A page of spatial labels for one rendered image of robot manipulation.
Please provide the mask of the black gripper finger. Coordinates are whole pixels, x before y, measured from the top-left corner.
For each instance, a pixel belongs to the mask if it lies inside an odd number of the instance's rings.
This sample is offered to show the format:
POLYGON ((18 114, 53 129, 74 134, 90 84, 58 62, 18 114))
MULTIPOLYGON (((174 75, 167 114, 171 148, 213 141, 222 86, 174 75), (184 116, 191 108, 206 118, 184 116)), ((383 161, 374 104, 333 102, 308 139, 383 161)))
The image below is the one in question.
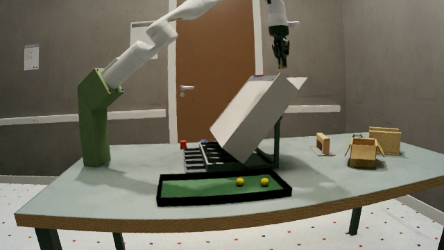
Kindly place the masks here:
POLYGON ((280 52, 280 64, 281 64, 281 68, 282 69, 286 69, 287 68, 287 56, 289 55, 289 45, 290 45, 290 41, 286 40, 285 38, 283 38, 282 41, 282 49, 280 49, 280 43, 279 40, 276 40, 276 45, 277 45, 277 50, 280 52))
POLYGON ((274 44, 272 44, 272 48, 273 48, 273 53, 275 55, 275 57, 277 57, 277 61, 278 61, 278 68, 280 68, 280 52, 277 50, 277 45, 276 45, 276 41, 273 41, 274 44), (279 54, 278 54, 279 53, 279 54))

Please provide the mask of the red plug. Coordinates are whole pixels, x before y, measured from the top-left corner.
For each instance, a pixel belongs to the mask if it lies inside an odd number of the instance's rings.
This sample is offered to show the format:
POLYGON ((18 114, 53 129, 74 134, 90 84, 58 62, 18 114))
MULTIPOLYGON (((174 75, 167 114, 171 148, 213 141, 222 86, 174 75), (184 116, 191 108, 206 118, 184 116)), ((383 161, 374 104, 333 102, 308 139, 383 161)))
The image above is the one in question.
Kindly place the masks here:
POLYGON ((180 141, 180 149, 183 149, 183 148, 187 148, 187 141, 186 140, 180 141))

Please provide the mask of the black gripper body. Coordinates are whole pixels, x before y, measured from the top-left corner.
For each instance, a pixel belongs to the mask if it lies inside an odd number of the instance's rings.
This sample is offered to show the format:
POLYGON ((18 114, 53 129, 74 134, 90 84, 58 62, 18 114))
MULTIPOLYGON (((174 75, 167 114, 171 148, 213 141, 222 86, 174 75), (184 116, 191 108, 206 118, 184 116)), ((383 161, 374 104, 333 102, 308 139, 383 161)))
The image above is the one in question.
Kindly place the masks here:
POLYGON ((279 40, 280 49, 282 49, 283 38, 289 35, 289 27, 285 25, 269 26, 269 35, 274 37, 274 40, 279 40))

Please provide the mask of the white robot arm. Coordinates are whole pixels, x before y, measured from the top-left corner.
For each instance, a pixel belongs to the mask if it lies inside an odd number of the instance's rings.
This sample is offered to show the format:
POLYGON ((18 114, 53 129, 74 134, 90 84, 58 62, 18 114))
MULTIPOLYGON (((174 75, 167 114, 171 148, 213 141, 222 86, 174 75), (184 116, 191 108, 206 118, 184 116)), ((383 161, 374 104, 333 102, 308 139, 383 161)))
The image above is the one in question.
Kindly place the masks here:
MULTIPOLYGON (((174 20, 192 20, 199 18, 210 8, 223 0, 187 0, 170 13, 152 23, 146 34, 155 44, 150 46, 137 41, 121 56, 115 58, 101 73, 104 81, 112 89, 117 89, 126 79, 134 74, 155 54, 170 45, 178 36, 169 24, 174 20)), ((268 27, 285 25, 289 29, 300 26, 299 21, 288 22, 283 0, 265 0, 268 13, 268 27)))

